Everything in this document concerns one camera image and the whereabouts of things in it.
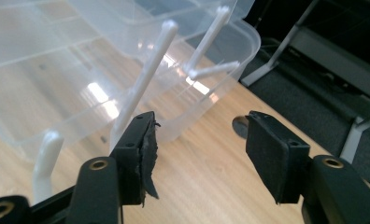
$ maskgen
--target floor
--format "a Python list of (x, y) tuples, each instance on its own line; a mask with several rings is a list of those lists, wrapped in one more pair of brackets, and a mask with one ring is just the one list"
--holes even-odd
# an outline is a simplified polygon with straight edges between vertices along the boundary
[[(264, 39), (242, 77), (267, 62), (277, 46)], [(335, 156), (340, 155), (354, 119), (370, 117), (370, 99), (293, 49), (287, 49), (278, 67), (249, 90)], [(370, 129), (363, 133), (352, 164), (370, 182)]]

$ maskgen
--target white rod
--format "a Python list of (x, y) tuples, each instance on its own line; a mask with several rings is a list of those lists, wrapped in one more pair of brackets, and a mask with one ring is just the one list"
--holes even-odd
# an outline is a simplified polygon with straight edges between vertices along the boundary
[(127, 126), (133, 112), (135, 111), (138, 102), (147, 89), (150, 80), (155, 74), (162, 58), (170, 47), (171, 42), (176, 36), (178, 26), (174, 21), (165, 21), (162, 25), (162, 31), (157, 39), (157, 43), (153, 47), (153, 51), (149, 60), (142, 68), (141, 74), (135, 82), (135, 85), (130, 90), (129, 98), (122, 108), (118, 118), (110, 133), (109, 149), (112, 151), (115, 145), (121, 139), (121, 135)]
[(191, 80), (198, 80), (205, 77), (211, 77), (221, 72), (230, 72), (240, 65), (239, 62), (223, 63), (199, 70), (191, 70), (188, 75)]
[(50, 177), (63, 142), (64, 138), (57, 132), (47, 132), (43, 138), (33, 171), (34, 204), (52, 196)]
[(184, 70), (186, 72), (193, 70), (195, 66), (200, 62), (208, 48), (211, 46), (218, 32), (221, 30), (223, 25), (229, 20), (230, 15), (231, 10), (228, 7), (217, 8), (217, 17), (208, 28), (205, 36), (203, 37), (200, 44), (197, 46), (197, 49), (194, 51), (192, 57), (184, 65)]

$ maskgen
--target wooden table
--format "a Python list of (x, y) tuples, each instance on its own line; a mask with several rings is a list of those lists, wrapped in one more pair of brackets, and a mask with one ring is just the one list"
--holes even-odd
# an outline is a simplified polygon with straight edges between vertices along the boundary
[[(255, 95), (237, 85), (177, 140), (159, 144), (153, 180), (160, 200), (125, 206), (125, 223), (303, 223), (299, 204), (275, 205), (235, 134), (232, 120), (250, 110), (275, 116), (311, 145), (326, 152)], [(101, 130), (64, 150), (52, 175), (54, 191), (76, 182), (80, 165), (108, 154)], [(32, 197), (33, 165), (21, 161), (0, 139), (0, 197)]]

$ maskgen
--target gray carpet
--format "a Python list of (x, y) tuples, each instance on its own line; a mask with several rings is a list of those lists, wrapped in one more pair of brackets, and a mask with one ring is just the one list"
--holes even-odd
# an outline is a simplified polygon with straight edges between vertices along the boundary
[[(262, 47), (243, 77), (267, 62), (271, 47)], [(370, 99), (290, 49), (249, 90), (335, 156), (354, 119), (370, 117)], [(370, 182), (370, 129), (363, 133), (353, 167)]]

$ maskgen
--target wooden surface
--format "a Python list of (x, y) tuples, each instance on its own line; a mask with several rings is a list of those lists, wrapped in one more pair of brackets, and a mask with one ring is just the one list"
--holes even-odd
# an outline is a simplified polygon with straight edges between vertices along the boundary
[[(300, 204), (275, 205), (245, 152), (246, 141), (232, 129), (233, 118), (250, 110), (290, 127), (311, 145), (311, 156), (326, 153), (237, 85), (176, 141), (158, 143), (153, 180), (160, 200), (147, 196), (144, 208), (125, 206), (125, 223), (303, 223)], [(55, 192), (76, 182), (87, 159), (108, 154), (102, 141), (107, 133), (101, 130), (62, 152), (52, 176)], [(32, 169), (0, 139), (0, 197), (22, 194), (32, 201)]]

